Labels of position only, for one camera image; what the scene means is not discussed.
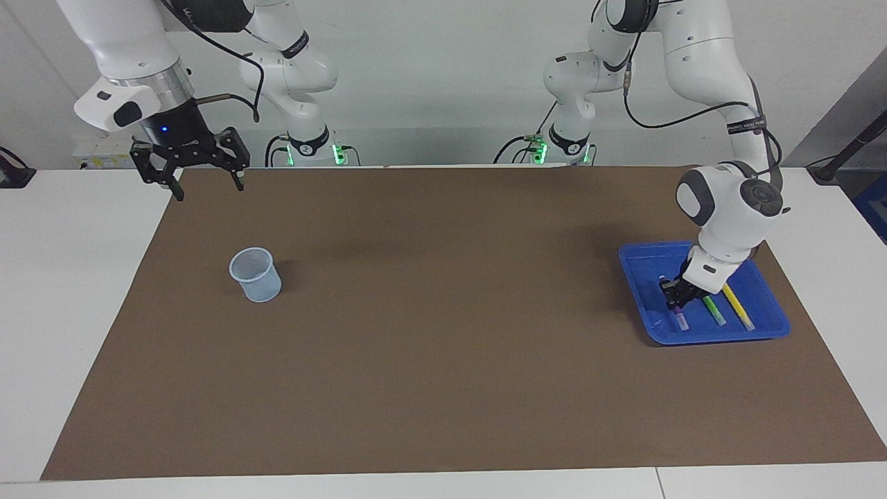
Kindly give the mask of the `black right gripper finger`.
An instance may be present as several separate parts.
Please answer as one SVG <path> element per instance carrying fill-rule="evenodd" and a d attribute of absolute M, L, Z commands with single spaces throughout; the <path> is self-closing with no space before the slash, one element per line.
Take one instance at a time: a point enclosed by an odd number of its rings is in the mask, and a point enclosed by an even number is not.
<path fill-rule="evenodd" d="M 171 192 L 178 201 L 184 201 L 184 190 L 175 177 L 180 167 L 182 149 L 179 146 L 158 146 L 143 140 L 134 140 L 130 157 L 143 183 L 158 184 Z"/>
<path fill-rule="evenodd" d="M 230 173 L 238 191 L 245 189 L 244 177 L 250 167 L 251 157 L 248 147 L 235 127 L 227 127 L 215 136 L 216 149 L 213 151 L 213 166 Z"/>

